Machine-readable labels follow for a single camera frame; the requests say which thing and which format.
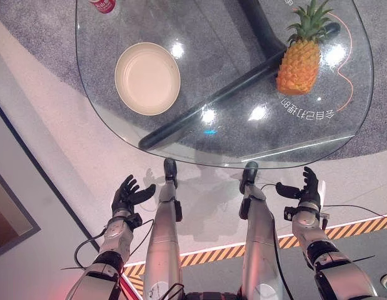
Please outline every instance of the hazard stripe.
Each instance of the hazard stripe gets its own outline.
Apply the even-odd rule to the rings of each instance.
[[[359,234],[370,233],[387,229],[387,217],[377,217],[364,221],[352,222],[343,224],[342,226],[333,226],[325,230],[329,239],[341,239]],[[279,248],[287,249],[298,247],[299,241],[292,234],[283,236],[278,239]],[[244,244],[235,244],[234,246],[217,247],[210,251],[198,251],[191,254],[181,255],[181,266],[193,266],[195,264],[210,263],[213,261],[221,261],[223,259],[238,258],[244,255]],[[144,263],[136,263],[127,266],[124,269],[125,275],[132,282],[138,293],[143,294],[143,280],[141,276],[144,273]]]

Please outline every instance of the pineapple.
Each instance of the pineapple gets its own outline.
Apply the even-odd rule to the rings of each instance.
[[[316,0],[311,0],[307,10],[299,6],[294,13],[300,17],[300,24],[292,24],[295,29],[288,41],[290,46],[279,67],[276,88],[285,95],[308,94],[316,82],[319,67],[319,46],[326,37],[324,24],[330,19],[324,15],[332,9],[323,10],[325,0],[316,10]]]

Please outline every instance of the glass tabletop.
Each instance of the glass tabletop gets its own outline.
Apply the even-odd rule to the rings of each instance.
[[[352,0],[330,0],[340,32],[320,45],[307,95],[276,90],[284,47],[304,0],[116,0],[100,13],[77,1],[76,49],[86,94],[103,122],[132,146],[189,163],[289,168],[317,161],[362,125],[373,91],[373,59]],[[181,74],[175,103],[143,116],[119,97],[114,69],[133,44],[156,43]]]

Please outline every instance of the orange curved line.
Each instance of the orange curved line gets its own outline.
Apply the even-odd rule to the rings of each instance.
[[[352,40],[352,38],[351,38],[351,33],[350,33],[350,30],[349,30],[349,27],[338,17],[338,16],[335,16],[334,14],[331,14],[330,12],[328,13],[328,14],[330,14],[331,16],[333,16],[333,17],[335,17],[336,19],[338,19],[339,21],[340,21],[340,23],[342,23],[343,24],[343,26],[346,28],[346,30],[347,30],[347,32],[348,32],[348,34],[349,34],[349,38],[350,38],[350,50],[349,50],[349,55],[348,55],[348,57],[344,60],[344,62],[342,62],[342,64],[338,67],[338,74],[344,79],[344,80],[346,80],[348,83],[349,83],[349,85],[350,85],[350,88],[351,88],[351,92],[350,92],[350,97],[349,97],[349,99],[347,100],[347,102],[343,105],[343,106],[341,106],[336,112],[338,112],[338,111],[341,111],[342,109],[344,109],[349,103],[350,103],[350,101],[351,101],[351,98],[353,97],[353,83],[351,83],[351,81],[350,81],[350,79],[348,79],[345,75],[343,75],[342,73],[341,73],[341,68],[348,62],[348,60],[349,60],[349,58],[350,58],[350,56],[351,56],[351,50],[352,50],[352,48],[353,48],[353,40]]]

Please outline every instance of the pineapple crown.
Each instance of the pineapple crown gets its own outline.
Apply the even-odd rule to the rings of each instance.
[[[310,5],[307,5],[305,10],[299,6],[294,13],[300,17],[300,24],[295,23],[288,27],[288,29],[295,28],[296,33],[292,34],[288,41],[292,44],[298,41],[314,41],[315,43],[323,42],[326,38],[326,30],[324,24],[330,22],[328,17],[324,17],[325,14],[333,9],[324,9],[328,0],[325,0],[318,9],[316,9],[316,0],[311,0]]]

